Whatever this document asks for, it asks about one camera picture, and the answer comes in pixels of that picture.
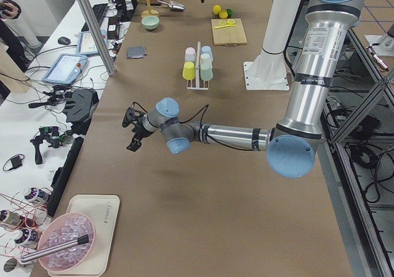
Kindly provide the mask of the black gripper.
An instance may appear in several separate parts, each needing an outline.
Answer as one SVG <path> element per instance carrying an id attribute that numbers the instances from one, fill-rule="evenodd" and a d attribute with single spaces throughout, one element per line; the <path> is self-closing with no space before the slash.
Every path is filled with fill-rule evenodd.
<path id="1" fill-rule="evenodd" d="M 129 107 L 122 121 L 122 127 L 126 128 L 127 126 L 133 125 L 132 132 L 133 135 L 130 144 L 126 147 L 129 151 L 137 151 L 142 146 L 142 139 L 146 134 L 147 130 L 142 124 L 143 117 L 146 115 L 144 111 L 136 110 L 135 108 Z"/>

